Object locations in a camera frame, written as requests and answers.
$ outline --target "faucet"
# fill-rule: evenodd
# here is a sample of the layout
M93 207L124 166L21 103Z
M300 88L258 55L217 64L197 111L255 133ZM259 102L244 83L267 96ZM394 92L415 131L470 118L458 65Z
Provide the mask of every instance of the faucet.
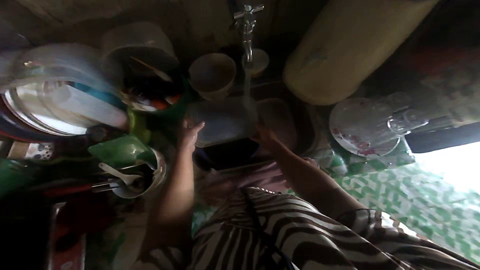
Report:
M264 5L258 5L254 8L251 5L244 5L243 11L236 12L233 15L233 19L236 20L235 25L241 31L243 48L245 49L245 55L247 56L246 62L244 63L245 68L251 68L253 65L252 32L256 23L255 16L253 14L263 9Z

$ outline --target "woman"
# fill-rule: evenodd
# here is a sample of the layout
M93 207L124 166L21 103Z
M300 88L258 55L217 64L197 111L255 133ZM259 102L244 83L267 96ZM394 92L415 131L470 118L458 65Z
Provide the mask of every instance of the woman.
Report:
M271 152L301 198L243 188L192 238L192 153L203 126L183 122L133 269L479 269L388 214L366 209L263 125L253 140Z

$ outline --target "spoon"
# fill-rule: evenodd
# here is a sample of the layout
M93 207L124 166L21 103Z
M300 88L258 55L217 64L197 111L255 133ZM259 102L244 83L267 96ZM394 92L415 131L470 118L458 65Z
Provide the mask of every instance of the spoon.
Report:
M102 170L110 173L111 175L113 176L117 176L118 178L122 179L123 182L133 191L135 192L142 192L142 189L141 188L137 188L137 187L134 187L132 186L133 182L136 180L136 179L139 179L141 178L142 176L141 175L137 175L137 174L123 174L121 172L119 172L118 170L110 167L109 165L105 164L105 163L100 163L98 165Z

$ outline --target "plastic bowl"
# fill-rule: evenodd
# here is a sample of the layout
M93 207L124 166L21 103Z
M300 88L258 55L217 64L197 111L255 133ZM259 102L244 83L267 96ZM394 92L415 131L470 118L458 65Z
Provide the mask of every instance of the plastic bowl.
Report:
M228 96L237 67L233 59L223 53L210 53L195 60L188 69L192 88L206 100Z

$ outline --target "wall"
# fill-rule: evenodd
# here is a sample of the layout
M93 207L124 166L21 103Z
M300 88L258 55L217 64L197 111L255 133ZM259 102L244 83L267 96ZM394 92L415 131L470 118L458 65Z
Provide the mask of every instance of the wall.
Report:
M257 16L258 47L298 43L327 0L251 0L265 9ZM109 29L136 21L162 27L183 62L240 45L232 27L235 0L5 0L0 16L35 45L80 42L100 46Z

